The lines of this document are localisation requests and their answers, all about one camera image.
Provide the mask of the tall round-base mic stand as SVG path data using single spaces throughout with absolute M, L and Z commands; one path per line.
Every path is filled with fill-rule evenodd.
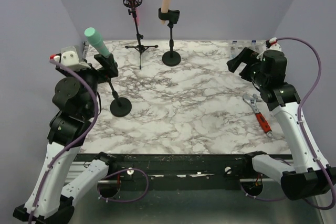
M 169 51 L 165 52 L 162 56 L 162 62 L 169 67 L 175 67 L 181 62 L 181 56 L 177 51 L 174 51 L 174 40 L 173 40 L 173 27 L 177 24 L 180 11 L 179 10 L 168 10 L 167 13 L 161 12 L 161 8 L 158 10 L 158 17 L 161 21 L 168 21 L 168 27 L 170 28 L 170 40 L 169 40 Z

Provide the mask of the tripod mic stand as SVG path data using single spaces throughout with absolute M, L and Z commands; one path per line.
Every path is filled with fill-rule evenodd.
M 128 14 L 132 16 L 135 24 L 135 29 L 136 29 L 136 40 L 138 44 L 136 46 L 125 46 L 126 49 L 133 48 L 139 53 L 139 69 L 142 69 L 142 61 L 141 61 L 141 56 L 142 54 L 147 51 L 149 48 L 158 48 L 158 45 L 150 45 L 150 46 L 145 46 L 141 43 L 141 40 L 143 39 L 143 35 L 139 33 L 139 26 L 137 25 L 136 21 L 136 12 L 135 9 L 138 8 L 142 4 L 142 0 L 123 0 L 123 5 L 128 8 Z

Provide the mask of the short round-base mic stand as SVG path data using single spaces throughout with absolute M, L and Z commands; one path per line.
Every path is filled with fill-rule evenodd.
M 97 69 L 98 82 L 107 83 L 112 91 L 114 100 L 110 104 L 110 112 L 118 118 L 125 117 L 131 112 L 131 101 L 125 97 L 120 97 L 112 84 L 112 78 L 119 76 L 118 64 L 114 60 L 113 54 L 103 56 L 101 54 L 94 55 L 94 59 L 100 63 L 101 67 Z

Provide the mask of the green microphone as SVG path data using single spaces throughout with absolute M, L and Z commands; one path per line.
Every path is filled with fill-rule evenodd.
M 95 48 L 99 54 L 101 54 L 105 58 L 109 57 L 110 52 L 107 49 L 106 45 L 104 44 L 101 34 L 95 28 L 88 27 L 85 30 L 85 37 L 87 38 L 89 44 L 93 48 Z

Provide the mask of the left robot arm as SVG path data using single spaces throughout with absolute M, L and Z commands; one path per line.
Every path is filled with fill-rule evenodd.
M 27 223 L 68 223 L 78 201 L 97 182 L 112 179 L 116 166 L 111 155 L 99 153 L 72 182 L 66 184 L 70 167 L 87 134 L 95 125 L 99 106 L 98 84 L 118 76 L 115 62 L 72 70 L 52 61 L 64 75 L 55 86 L 53 104 L 59 109 L 49 123 L 47 150 L 43 167 L 29 199 L 13 211 L 13 217 Z

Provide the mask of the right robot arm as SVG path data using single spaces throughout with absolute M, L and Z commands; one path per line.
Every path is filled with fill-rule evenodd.
M 245 47 L 227 62 L 228 70 L 235 72 L 241 63 L 245 63 L 245 67 L 240 77 L 259 89 L 262 100 L 280 124 L 293 160 L 290 166 L 263 152 L 249 153 L 241 165 L 242 173 L 249 178 L 259 173 L 266 175 L 281 185 L 290 200 L 327 193 L 335 185 L 335 168 L 318 150 L 302 117 L 297 90 L 285 82 L 287 58 L 284 53 L 268 49 L 258 54 Z

